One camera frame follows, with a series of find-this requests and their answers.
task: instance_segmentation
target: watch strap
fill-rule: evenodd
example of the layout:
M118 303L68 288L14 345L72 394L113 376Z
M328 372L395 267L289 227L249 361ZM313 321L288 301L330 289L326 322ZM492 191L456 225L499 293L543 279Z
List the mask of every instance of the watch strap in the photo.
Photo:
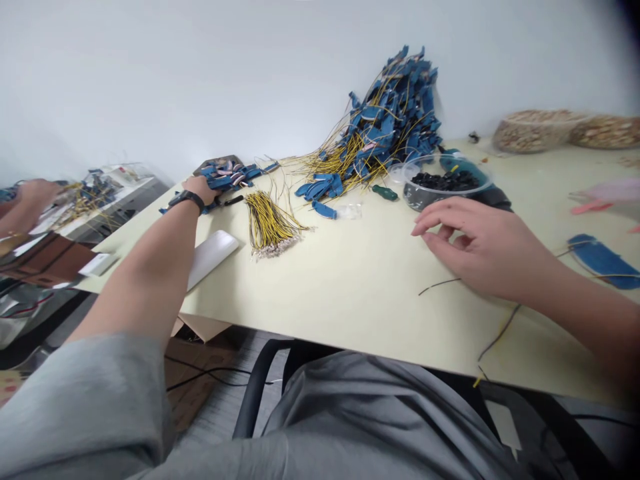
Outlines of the watch strap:
M205 209L205 202L202 200L202 198L200 198L200 195L191 192L189 190L184 190L176 199L175 201L172 201L171 204L169 205L170 207L174 207L176 206L178 203L184 201L184 200L192 200L200 209L200 215L202 215L202 212Z

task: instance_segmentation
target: finger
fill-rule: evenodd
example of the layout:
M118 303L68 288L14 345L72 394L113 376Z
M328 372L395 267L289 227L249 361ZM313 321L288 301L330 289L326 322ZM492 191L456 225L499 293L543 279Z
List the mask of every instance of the finger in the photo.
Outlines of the finger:
M447 225L462 231L469 238L475 238L477 232L477 216L464 210L441 210L432 212L420 220L411 232L412 236L422 235L439 224Z
M468 253L463 252L455 248L446 240L434 235L433 233L425 233L422 235L422 240L425 241L429 250L450 268L454 273L458 273L462 263L465 261Z
M442 238L442 240L449 240L451 236L454 234L455 229L448 226L442 225L440 226L440 230L438 230L438 237Z
M453 246L458 250L466 250L467 247L471 244L472 239L470 239L466 235L460 235L453 241Z
M418 215L414 222L418 223L422 218L424 218L424 216L435 211L447 209L472 211L480 215L491 212L491 207L488 207L476 200L470 200L463 197L452 197L430 204L420 212L420 215Z

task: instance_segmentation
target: green tool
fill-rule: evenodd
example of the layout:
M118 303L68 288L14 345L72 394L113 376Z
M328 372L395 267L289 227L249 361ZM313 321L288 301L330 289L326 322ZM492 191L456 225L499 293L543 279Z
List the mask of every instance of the green tool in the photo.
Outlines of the green tool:
M398 200L398 194L390 188L381 187L380 185L374 185L373 191L380 195L385 200L395 201Z

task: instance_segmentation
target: white pad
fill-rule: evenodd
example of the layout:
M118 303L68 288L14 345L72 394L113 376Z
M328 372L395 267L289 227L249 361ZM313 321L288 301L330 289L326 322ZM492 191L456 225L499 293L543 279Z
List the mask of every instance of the white pad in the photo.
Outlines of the white pad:
M187 291L194 288L200 280L220 265L222 260L227 258L238 246L238 240L222 230L213 232L212 236L198 245L195 249L193 265L189 272Z

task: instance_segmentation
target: right hand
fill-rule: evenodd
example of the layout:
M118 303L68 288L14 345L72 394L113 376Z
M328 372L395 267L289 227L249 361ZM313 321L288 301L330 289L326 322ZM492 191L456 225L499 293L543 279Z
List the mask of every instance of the right hand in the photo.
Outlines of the right hand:
M182 188L198 195L207 206L211 205L215 198L221 193L220 190L211 190L209 188L207 178L204 175L189 177L186 181L182 182Z
M460 197L436 202L415 220L413 236L480 293L518 303L566 269L514 213ZM428 229L440 225L437 234ZM453 243L456 231L462 235Z
M18 187L16 200L27 201L44 208L52 204L60 192L62 187L55 182L43 179L29 180Z

